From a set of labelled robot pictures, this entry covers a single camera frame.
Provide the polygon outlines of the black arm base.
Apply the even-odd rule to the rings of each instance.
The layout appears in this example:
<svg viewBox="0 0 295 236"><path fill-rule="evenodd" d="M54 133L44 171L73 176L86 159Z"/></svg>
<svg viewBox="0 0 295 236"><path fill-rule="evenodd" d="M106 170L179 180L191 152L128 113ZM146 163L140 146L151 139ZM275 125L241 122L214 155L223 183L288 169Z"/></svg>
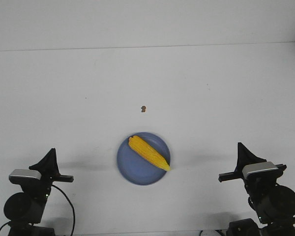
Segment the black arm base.
<svg viewBox="0 0 295 236"><path fill-rule="evenodd" d="M226 236L260 236L260 230L251 218L242 219L229 223Z"/></svg>

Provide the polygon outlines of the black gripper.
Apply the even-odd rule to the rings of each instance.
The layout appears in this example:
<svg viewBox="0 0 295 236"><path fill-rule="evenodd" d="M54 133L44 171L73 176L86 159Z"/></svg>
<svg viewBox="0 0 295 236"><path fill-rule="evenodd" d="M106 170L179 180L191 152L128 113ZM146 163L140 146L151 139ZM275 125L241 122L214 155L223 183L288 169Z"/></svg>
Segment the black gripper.
<svg viewBox="0 0 295 236"><path fill-rule="evenodd" d="M48 153L36 164L29 166L30 170L36 170L41 173L42 189L50 189L53 182L73 182L73 176L61 175L57 164L56 149L51 148Z"/></svg>
<svg viewBox="0 0 295 236"><path fill-rule="evenodd" d="M218 180L220 182L235 180L235 179L242 179L247 182L255 182L255 183L276 182L276 180L283 175L283 172L286 170L287 165L278 164L276 165L278 167L278 170L276 171L252 174L251 176L248 177L248 179L245 179L243 177L242 169L246 165L263 163L266 161L267 161L266 159L259 158L256 155L254 155L243 143L239 142L237 144L237 163L236 163L235 170L233 172L219 174Z"/></svg>

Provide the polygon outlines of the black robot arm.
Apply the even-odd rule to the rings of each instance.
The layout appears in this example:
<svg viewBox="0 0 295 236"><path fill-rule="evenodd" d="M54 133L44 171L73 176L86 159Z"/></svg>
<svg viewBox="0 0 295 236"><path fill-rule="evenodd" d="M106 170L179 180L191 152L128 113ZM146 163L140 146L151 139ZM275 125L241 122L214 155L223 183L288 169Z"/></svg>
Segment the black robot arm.
<svg viewBox="0 0 295 236"><path fill-rule="evenodd" d="M21 192L13 194L7 199L3 207L3 213L9 222L9 236L54 236L55 229L37 226L45 210L47 200L52 188L58 190L68 201L72 209L73 223L71 235L73 235L76 214L75 209L65 194L54 182L72 183L73 176L61 175L57 163L56 149L50 149L47 154L36 164L28 169L15 169L8 177L12 184L21 187Z"/></svg>
<svg viewBox="0 0 295 236"><path fill-rule="evenodd" d="M243 143L237 145L235 170L219 174L225 182L241 179L248 194L248 204L256 212L259 228L251 219L229 223L228 236L295 236L295 192L278 184L287 166L273 164L254 155Z"/></svg>

